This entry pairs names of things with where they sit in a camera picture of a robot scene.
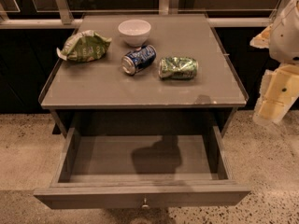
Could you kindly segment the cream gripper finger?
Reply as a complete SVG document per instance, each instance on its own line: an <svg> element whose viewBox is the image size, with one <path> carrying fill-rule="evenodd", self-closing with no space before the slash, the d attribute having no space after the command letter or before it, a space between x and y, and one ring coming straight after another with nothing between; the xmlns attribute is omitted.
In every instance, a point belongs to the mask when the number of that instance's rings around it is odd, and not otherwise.
<svg viewBox="0 0 299 224"><path fill-rule="evenodd" d="M252 47L257 48L257 49L268 49L271 30L272 30L272 26L268 25L259 34L254 36L250 40L249 44Z"/></svg>
<svg viewBox="0 0 299 224"><path fill-rule="evenodd" d="M254 107L253 121L261 126L280 123L298 97L298 64L282 63L274 71L266 70L260 97Z"/></svg>

